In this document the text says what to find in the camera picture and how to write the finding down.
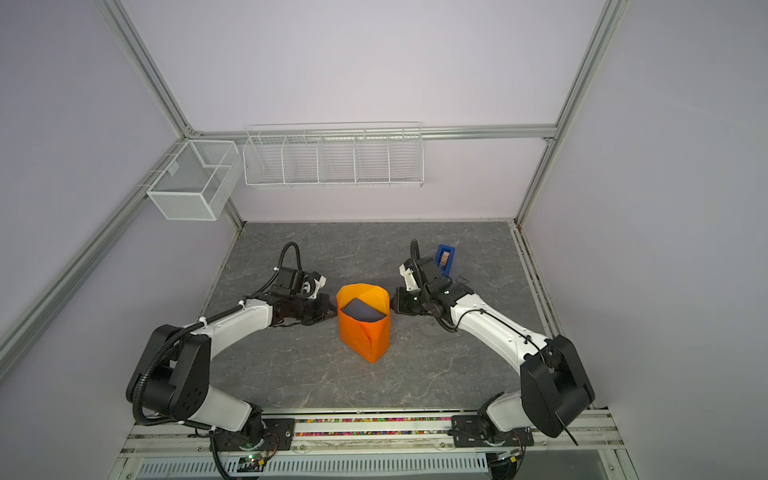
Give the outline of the blue gift box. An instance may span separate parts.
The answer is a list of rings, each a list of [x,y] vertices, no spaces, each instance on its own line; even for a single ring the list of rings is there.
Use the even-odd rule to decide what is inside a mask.
[[[386,313],[380,312],[359,298],[351,300],[342,308],[341,312],[352,320],[361,323],[376,323],[387,317]]]

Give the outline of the orange wrapping paper sheet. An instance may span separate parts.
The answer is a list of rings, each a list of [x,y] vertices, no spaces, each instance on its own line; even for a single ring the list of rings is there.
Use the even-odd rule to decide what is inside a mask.
[[[376,323],[361,323],[344,315],[341,310],[354,298],[359,298],[387,317]],[[343,286],[336,295],[341,340],[363,359],[376,363],[390,346],[390,296],[382,287],[370,284]]]

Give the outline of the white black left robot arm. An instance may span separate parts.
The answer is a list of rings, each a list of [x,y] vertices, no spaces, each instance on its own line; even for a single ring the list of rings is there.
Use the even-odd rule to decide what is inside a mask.
[[[180,424],[227,432],[252,445],[267,434],[259,406],[212,386],[212,360],[251,334],[270,328],[312,326],[336,308],[323,288],[326,279],[302,265],[285,265],[297,243],[286,243],[271,277],[234,307],[201,316],[183,327],[156,328],[126,387],[136,424]]]

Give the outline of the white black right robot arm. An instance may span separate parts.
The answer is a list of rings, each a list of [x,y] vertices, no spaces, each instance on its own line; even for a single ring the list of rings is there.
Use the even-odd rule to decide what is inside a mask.
[[[573,342],[547,337],[492,308],[467,285],[446,276],[412,240],[409,258],[399,267],[405,285],[391,308],[400,315],[431,316],[449,333],[464,331],[493,350],[518,374],[520,388],[486,401],[476,425],[461,433],[500,445],[518,429],[534,427],[555,438],[595,400],[595,392]]]

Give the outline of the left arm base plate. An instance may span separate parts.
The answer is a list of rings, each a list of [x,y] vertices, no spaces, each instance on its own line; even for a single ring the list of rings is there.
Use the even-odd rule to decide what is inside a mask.
[[[238,432],[217,429],[212,439],[220,452],[285,451],[291,448],[295,426],[293,418],[259,417]]]

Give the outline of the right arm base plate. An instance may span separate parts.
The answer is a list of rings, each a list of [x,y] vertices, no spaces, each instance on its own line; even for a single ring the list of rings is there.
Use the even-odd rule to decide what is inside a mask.
[[[456,447],[523,447],[534,444],[529,428],[518,428],[502,432],[490,420],[474,414],[460,414],[451,417],[448,435]]]

